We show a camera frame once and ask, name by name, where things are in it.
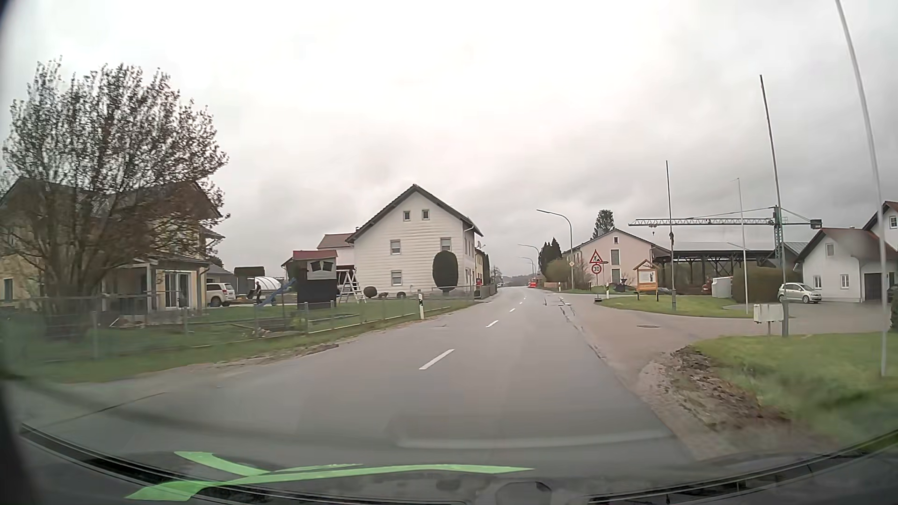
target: fence post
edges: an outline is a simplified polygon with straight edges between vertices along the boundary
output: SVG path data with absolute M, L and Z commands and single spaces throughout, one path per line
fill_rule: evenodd
M 97 311 L 91 311 L 91 340 L 93 340 L 93 358 L 100 359 L 100 335 L 97 326 Z

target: door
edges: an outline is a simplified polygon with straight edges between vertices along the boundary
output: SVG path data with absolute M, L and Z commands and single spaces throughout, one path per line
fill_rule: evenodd
M 865 273 L 864 274 L 864 299 L 866 301 L 883 299 L 882 288 L 883 288 L 882 274 L 880 274 L 880 273 Z

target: grass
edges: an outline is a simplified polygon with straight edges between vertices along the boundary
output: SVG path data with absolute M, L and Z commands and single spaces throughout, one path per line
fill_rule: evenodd
M 887 356 L 898 356 L 888 333 Z M 896 428 L 898 363 L 879 376 L 881 333 L 725 337 L 692 345 L 726 380 L 844 444 Z
M 252 307 L 239 306 L 227 307 L 220 311 L 221 314 L 217 314 L 219 311 L 216 310 L 203 318 L 191 318 L 187 334 L 183 332 L 182 324 L 172 324 L 165 327 L 101 328 L 80 341 L 52 341 L 40 337 L 34 324 L 23 324 L 21 321 L 3 322 L 0 334 L 3 335 L 4 353 L 7 357 L 14 357 L 13 367 L 20 373 L 59 382 L 101 382 L 194 363 L 301 349 L 418 319 L 417 300 L 380 302 L 310 310 L 309 322 L 305 327 L 308 334 L 290 332 L 271 339 L 255 339 L 252 336 L 254 320 L 251 317 L 248 325 L 234 325 L 233 321 L 244 321 L 246 314 L 252 315 Z M 443 311 L 427 314 L 430 316 L 464 308 L 471 303 L 467 299 L 425 300 L 425 310 L 445 307 Z M 249 310 L 230 312 L 233 309 Z M 262 314 L 266 317 L 260 319 L 260 327 L 265 327 L 266 323 L 283 325 L 285 322 L 280 306 L 262 307 Z M 287 323 L 302 324 L 302 311 L 287 310 L 286 316 Z
M 655 295 L 652 294 L 640 295 L 639 299 L 636 297 L 612 297 L 604 300 L 602 306 L 698 317 L 753 317 L 753 314 L 746 314 L 744 310 L 724 308 L 724 306 L 731 306 L 734 303 L 730 298 L 680 295 L 676 298 L 676 312 L 674 312 L 671 309 L 670 295 L 661 295 L 658 301 L 655 301 Z

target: asphalt road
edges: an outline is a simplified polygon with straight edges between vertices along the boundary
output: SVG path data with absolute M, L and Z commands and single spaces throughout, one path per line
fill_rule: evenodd
M 310 356 L 173 379 L 164 392 L 43 429 L 149 463 L 207 451 L 271 468 L 452 463 L 579 476 L 689 462 L 572 317 L 557 295 L 503 288 L 449 315 Z

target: car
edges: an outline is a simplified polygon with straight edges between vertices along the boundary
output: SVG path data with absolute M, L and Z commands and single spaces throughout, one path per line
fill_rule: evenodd
M 230 282 L 206 283 L 206 305 L 229 306 L 235 299 L 237 299 L 237 290 L 231 286 Z
M 823 295 L 814 291 L 807 284 L 801 282 L 787 282 L 779 286 L 777 299 L 781 302 L 783 298 L 787 300 L 798 300 L 804 304 L 819 304 L 823 300 Z

